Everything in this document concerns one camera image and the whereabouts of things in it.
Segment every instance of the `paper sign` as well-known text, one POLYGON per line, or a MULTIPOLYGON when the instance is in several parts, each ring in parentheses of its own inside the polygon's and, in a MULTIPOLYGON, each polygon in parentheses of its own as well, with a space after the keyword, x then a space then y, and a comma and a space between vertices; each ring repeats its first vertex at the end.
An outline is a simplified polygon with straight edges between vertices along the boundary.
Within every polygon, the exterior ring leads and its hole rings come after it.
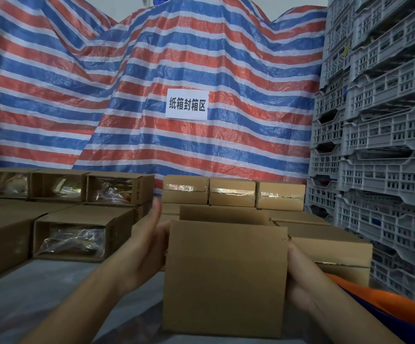
POLYGON ((209 92, 194 89, 168 89, 166 118, 207 121, 209 92))

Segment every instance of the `gray table surface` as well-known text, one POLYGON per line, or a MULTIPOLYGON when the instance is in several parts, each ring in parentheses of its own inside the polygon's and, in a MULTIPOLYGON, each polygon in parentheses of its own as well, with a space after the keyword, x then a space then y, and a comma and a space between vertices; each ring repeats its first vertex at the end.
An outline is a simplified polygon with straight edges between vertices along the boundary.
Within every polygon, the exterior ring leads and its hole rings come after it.
MULTIPOLYGON (((56 307, 97 265, 33 260, 0 278, 0 344, 17 342, 56 307)), ((100 329, 96 344, 313 344, 325 343, 319 329, 295 309, 287 313, 283 339, 244 339, 163 333, 164 273, 125 296, 100 329)))

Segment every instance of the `striped tarpaulin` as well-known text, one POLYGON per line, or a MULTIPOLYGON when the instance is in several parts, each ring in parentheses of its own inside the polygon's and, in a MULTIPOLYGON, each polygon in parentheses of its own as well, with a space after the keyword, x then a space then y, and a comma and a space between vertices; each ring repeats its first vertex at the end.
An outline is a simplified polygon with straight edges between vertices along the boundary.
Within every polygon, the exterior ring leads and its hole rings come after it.
POLYGON ((326 12, 170 0, 117 23, 84 0, 0 0, 0 167, 303 183, 326 12), (208 121, 165 118, 168 88, 208 121))

